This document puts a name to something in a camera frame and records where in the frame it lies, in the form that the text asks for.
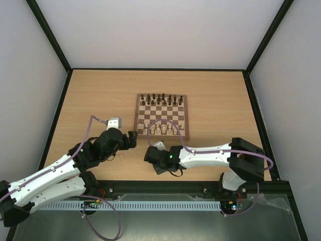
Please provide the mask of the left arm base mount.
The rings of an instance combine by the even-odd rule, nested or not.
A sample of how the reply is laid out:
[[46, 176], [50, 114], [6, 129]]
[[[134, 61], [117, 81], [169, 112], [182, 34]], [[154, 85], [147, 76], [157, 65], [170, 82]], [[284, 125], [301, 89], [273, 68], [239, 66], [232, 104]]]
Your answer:
[[104, 199], [113, 197], [114, 183], [112, 181], [89, 181], [85, 183], [86, 190], [83, 195], [97, 196]]

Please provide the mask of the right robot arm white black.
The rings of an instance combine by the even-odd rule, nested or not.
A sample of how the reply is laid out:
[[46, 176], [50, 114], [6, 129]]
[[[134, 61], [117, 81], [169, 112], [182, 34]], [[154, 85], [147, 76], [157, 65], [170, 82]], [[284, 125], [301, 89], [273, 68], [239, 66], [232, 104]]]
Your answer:
[[192, 148], [172, 146], [167, 151], [163, 143], [148, 147], [144, 161], [153, 165], [158, 175], [201, 166], [228, 167], [219, 184], [223, 196], [231, 196], [246, 182], [264, 180], [264, 151], [242, 139], [215, 147]]

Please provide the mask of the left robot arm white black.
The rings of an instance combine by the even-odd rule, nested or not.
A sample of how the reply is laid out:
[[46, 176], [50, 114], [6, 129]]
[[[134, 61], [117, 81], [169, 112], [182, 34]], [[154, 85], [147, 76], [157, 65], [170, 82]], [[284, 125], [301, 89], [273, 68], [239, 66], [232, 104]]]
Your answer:
[[80, 195], [93, 195], [98, 181], [91, 168], [115, 156], [118, 150], [136, 147], [137, 132], [109, 128], [100, 136], [78, 143], [50, 166], [9, 183], [1, 181], [1, 221], [15, 226], [52, 202]]

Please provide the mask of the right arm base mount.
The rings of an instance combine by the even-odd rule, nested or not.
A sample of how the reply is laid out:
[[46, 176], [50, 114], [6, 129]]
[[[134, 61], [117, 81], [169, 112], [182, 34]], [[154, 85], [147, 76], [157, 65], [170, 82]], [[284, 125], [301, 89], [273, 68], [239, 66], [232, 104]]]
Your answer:
[[203, 197], [207, 199], [237, 199], [239, 195], [245, 197], [242, 191], [245, 185], [241, 185], [236, 191], [224, 189], [219, 181], [207, 181], [202, 183]]

